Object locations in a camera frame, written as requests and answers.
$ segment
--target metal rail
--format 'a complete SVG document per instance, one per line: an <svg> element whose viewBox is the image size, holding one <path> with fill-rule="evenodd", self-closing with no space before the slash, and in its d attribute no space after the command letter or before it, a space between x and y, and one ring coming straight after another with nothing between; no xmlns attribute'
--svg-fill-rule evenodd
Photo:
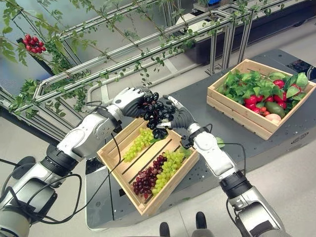
<svg viewBox="0 0 316 237"><path fill-rule="evenodd" d="M199 22L201 20L206 19L207 17L211 16L211 14L218 14L222 18L227 17L227 15L224 14L223 12L218 11L218 10L214 10L214 11L211 11L211 12L206 12L206 13L204 13L204 14L202 14L200 16L197 16L197 17L195 17L193 19L190 19L190 20L186 21L186 23L189 24L189 25L194 24L196 22ZM173 32L176 32L178 30L181 30L181 29L183 29L186 26L186 23L182 22L182 23L180 23L178 25L168 27L164 31L162 31L162 33L163 33L162 35L168 35L168 34L171 34ZM43 82L40 84L40 86L52 84L54 82L60 81L62 79L65 79L66 77L69 76L69 74L80 73L80 72L82 72L82 71L84 71L86 69L89 69L91 67L97 66L97 65L103 63L105 60L108 60L109 57L115 57L115 56L119 55L120 53L123 53L123 52L125 52L127 50L130 50L130 49L134 48L135 45L140 46L140 45L148 43L148 42L150 42L152 40L156 40L159 36L161 36L160 32L154 33L154 34L152 34L150 36L147 36L145 38L142 38L142 39L136 41L135 44L131 43L131 44L128 44L128 45L123 46L121 48L118 48L116 50L113 50L113 51L109 52L107 54L107 56L99 56L99 57L96 57L94 59L91 59L91 60L89 60L89 61L87 61L85 63L82 63L82 64L78 65L78 66L70 68L70 69L66 70L65 72L62 72L62 73L57 74L55 76L52 76L52 77L50 77L50 78L48 78L46 80L43 80ZM37 93L34 94L34 98L36 98L38 95L39 95L39 90L37 90Z"/></svg>
<svg viewBox="0 0 316 237"><path fill-rule="evenodd" d="M153 4L157 1L158 0L141 0L138 2L138 4L139 5L141 5L141 4ZM115 15L124 15L124 14L131 12L131 11L134 11L134 10L139 8L139 5L135 5L134 3L130 3L130 4L121 6L118 9L109 11L108 13L106 13L107 19L111 20ZM60 34L59 38L65 40L73 34L73 31L75 31L76 33L79 33L79 32L84 31L90 27L100 25L106 21L107 20L103 16L94 17L91 20L82 22L76 26L73 26L73 27L65 30L65 32L68 32L68 33Z"/></svg>

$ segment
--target robotic hand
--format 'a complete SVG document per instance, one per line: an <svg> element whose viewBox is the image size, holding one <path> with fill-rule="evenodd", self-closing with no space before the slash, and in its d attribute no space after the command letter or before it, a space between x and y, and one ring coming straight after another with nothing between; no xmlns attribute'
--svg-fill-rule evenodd
<svg viewBox="0 0 316 237"><path fill-rule="evenodd" d="M189 144L206 160L212 173L219 179L229 203L236 211L236 226L243 237L289 237L278 215L260 192L252 186L234 161L222 151L216 138L201 127L192 114L175 98L164 95L178 110L171 122L158 124L158 128L185 128Z"/></svg>
<svg viewBox="0 0 316 237"><path fill-rule="evenodd" d="M13 186L14 193L6 192L1 197L0 237L27 237L30 224L35 223L39 216L45 216L57 199L54 188L58 188L65 180L61 179L71 174L78 162L95 153L99 144L113 131L119 132L120 119L123 116L140 116L144 111L138 106L143 104L145 95L152 93L144 87L124 89L114 98L112 104L106 108L100 106L87 115L56 148L47 149L47 156ZM43 190L29 201L40 189ZM18 208L17 199L30 212Z"/></svg>

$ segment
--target white floor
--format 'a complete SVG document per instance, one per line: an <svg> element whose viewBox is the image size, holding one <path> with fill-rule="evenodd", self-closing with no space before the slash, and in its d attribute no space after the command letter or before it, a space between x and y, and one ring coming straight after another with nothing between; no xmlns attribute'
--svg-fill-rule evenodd
<svg viewBox="0 0 316 237"><path fill-rule="evenodd" d="M252 57L264 51L280 48L313 65L316 65L315 42L316 26L312 20L299 28L292 28L259 44L247 48L246 57ZM171 93L198 80L207 77L204 70L198 67L168 82L153 88L161 93ZM46 142L19 127L0 118L0 157L18 161L24 156L32 155L37 160L45 156L48 146ZM316 236L316 159L314 153L316 141L290 154L250 172L247 177L266 197L283 220L286 229L294 237ZM75 170L84 176L85 164L82 162ZM12 171L12 166L0 163L0 180L4 180ZM67 180L59 188L59 198L49 215L62 219L71 213L78 182ZM80 204L84 204L84 194ZM85 225L84 212L62 225L35 224L30 231L31 237L55 236L91 236L91 237L126 237L157 236L159 224L166 221L170 225L174 237L189 237L195 229L195 214L203 211L208 227L215 236L238 237L240 234L234 227L225 210L226 197L219 188L215 188L183 204L175 206L151 219L134 226L112 228L102 232L92 232Z"/></svg>

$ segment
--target green grape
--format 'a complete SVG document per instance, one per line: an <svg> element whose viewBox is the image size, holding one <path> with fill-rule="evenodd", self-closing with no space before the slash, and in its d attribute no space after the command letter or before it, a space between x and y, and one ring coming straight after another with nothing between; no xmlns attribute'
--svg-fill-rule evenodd
<svg viewBox="0 0 316 237"><path fill-rule="evenodd" d="M132 161L139 152L141 152L145 147L150 146L150 141L154 138L152 131L149 128L140 128L139 132L140 135L135 138L132 146L129 148L126 154L123 155L125 162Z"/></svg>

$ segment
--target artificial vine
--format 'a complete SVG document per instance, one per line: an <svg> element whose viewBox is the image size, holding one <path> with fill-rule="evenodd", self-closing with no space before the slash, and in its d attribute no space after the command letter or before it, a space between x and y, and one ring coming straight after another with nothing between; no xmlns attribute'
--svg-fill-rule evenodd
<svg viewBox="0 0 316 237"><path fill-rule="evenodd" d="M8 58L9 60L13 62L19 61L23 65L27 65L26 63L26 57L28 54L37 57L40 60L45 61L51 68L52 71L55 74L65 72L67 69L71 68L72 65L67 60L67 57L65 56L64 47L63 47L63 39L61 36L64 34L69 34L69 32L66 32L66 29L69 28L69 26L66 26L63 24L63 13L58 10L48 10L48 7L51 5L52 2L57 2L57 0L37 0L37 3L46 11L48 12L55 20L56 24L51 25L49 24L43 17L42 14L34 13L34 11L27 11L23 7L21 7L15 0L0 0L1 2L5 3L5 9L3 11L3 21L4 21L4 28L2 30L2 36L0 36L0 50L2 54ZM145 56L145 53L149 52L150 50L148 48L141 49L139 45L136 42L136 40L139 40L140 37L138 36L134 20L131 17L130 14L124 15L123 13L115 13L111 18L108 17L107 11L111 7L115 7L116 9L119 9L119 0L109 0L105 1L103 5L100 8L96 8L90 0L69 0L72 5L75 8L84 8L86 12L94 11L99 16L105 19L105 25L110 30L110 32L117 32L122 37L123 40L127 40L130 43L132 43L136 49L140 51L140 55L142 57ZM204 0L198 0L200 4L206 4ZM267 0L259 0L263 1L264 4L267 4ZM156 67L154 68L154 72L159 72L160 68L165 66L165 59L167 55L175 55L180 52L184 52L188 48L194 47L196 41L194 39L194 36L197 36L197 32L193 32L185 18L184 18L184 9L179 8L174 0L158 0L155 4L162 7L164 4L170 3L172 7L174 8L174 11L172 12L172 16L174 18L181 18L182 21L185 23L185 27L183 30L183 35L175 36L175 35L165 35L163 33L164 27L157 25L152 17L152 5L146 4L144 2L139 3L137 0L132 0L133 6L137 6L136 12L140 15L141 19L149 21L159 32L160 32L160 46L165 47L166 44L169 44L169 47L166 51L162 52L160 55L151 57L151 60L156 62ZM247 10L247 0L237 0L236 4L238 5L238 12L232 13L232 20L235 19L235 17L239 14L244 14ZM253 6L251 10L254 10L255 12L260 10L260 7L257 5ZM267 15L271 13L270 9L265 9L264 11ZM39 36L45 41L45 46L47 48L47 53L49 53L52 56L52 60L48 61L45 57L39 54L33 54L31 52L27 52L25 50L25 46L22 43L14 43L11 42L8 38L5 37L6 34L9 34L12 32L12 28L10 27L10 21L14 19L18 14L23 14L24 17L26 17L30 22L33 22L33 24L36 26L36 28L39 31ZM124 18L127 18L131 21L133 29L119 29L118 23L122 22ZM245 24L248 24L250 18L242 17L242 21ZM218 27L220 25L219 19L212 19L212 21L208 24L215 24L216 29L210 30L207 32L207 35L211 36L216 34ZM81 47L83 50L86 50L88 47L95 49L100 53L102 56L106 56L107 60L104 61L104 63L107 63L108 60L111 60L115 63L118 63L113 58L108 56L106 49L100 49L97 47L97 41L96 40L90 40L90 39L84 39L84 34L88 33L90 34L92 31L97 31L97 26L92 26L89 28L85 27L85 23L82 26L84 30L80 33L77 33L76 31L72 31L69 34L70 38L70 47L72 48L73 52L76 53L77 49ZM186 40L182 42L181 45L172 45L173 40L179 40L183 37L187 37ZM148 72L147 68L145 68L140 61L136 61L134 65L135 72L139 72L141 76L141 82L144 86L150 86L152 85L152 82L150 82L150 73ZM123 77L125 77L125 69L122 69L119 72L115 72L116 80L119 80ZM66 92L64 90L64 87L70 83L75 82L78 79L81 79L87 75L83 73L79 74L68 74L68 77L64 80L55 82L49 86L46 86L44 88L44 93L49 93L51 91L59 91L62 93L61 97L63 99L70 99L70 98L76 98L76 104L74 105L74 109L78 112L82 112L82 108L85 104L85 95L87 92L87 89L85 86L87 84L82 85L81 88L77 88L71 92ZM101 79L109 79L110 74L108 72L100 74ZM97 81L99 86L102 85L102 82L99 80ZM15 101L12 103L11 110L15 111L16 109L24 106L24 105L35 105L35 101L33 100L33 95L36 89L38 82L34 80L26 80L25 84L23 85L21 89L21 94L15 98ZM59 98L57 98L57 102L49 101L46 103L46 106L51 108L55 113L57 113L59 116L63 117L66 114L61 109L61 104L58 101ZM32 107L28 108L26 111L27 117L31 118L34 116L38 111Z"/></svg>

